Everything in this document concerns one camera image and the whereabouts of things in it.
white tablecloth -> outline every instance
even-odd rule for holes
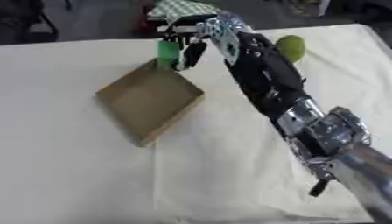
[[[369,28],[262,33],[303,37],[307,52],[296,66],[305,89],[324,110],[350,108],[373,146],[392,156],[391,54]],[[339,183],[307,195],[315,178],[247,102],[212,45],[183,72],[206,99],[150,147],[134,146],[95,92],[155,55],[156,40],[0,47],[0,223],[368,220]]]

silver metal arm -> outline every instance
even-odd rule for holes
[[[357,116],[341,107],[324,113],[302,89],[294,66],[238,17],[223,13],[197,24],[197,30],[195,43],[212,40],[242,92],[318,178],[310,195],[317,197],[330,180],[338,180],[376,221],[392,223],[392,160],[370,147],[370,133]],[[245,43],[243,33],[250,34]],[[178,67],[187,69],[183,64]]]
[[[378,223],[392,223],[392,160],[355,144],[330,163],[331,173],[349,189]]]

green ball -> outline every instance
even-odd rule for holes
[[[301,60],[305,55],[305,42],[299,36],[284,36],[276,42],[276,47],[291,63]]]

checkered cloth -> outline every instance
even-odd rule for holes
[[[195,3],[186,0],[162,0],[148,14],[149,18],[165,19],[169,25],[182,17],[216,14],[218,8],[211,4]]]

cardboard tray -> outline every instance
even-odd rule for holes
[[[97,92],[141,146],[199,103],[204,92],[172,70],[158,70],[154,59]]]

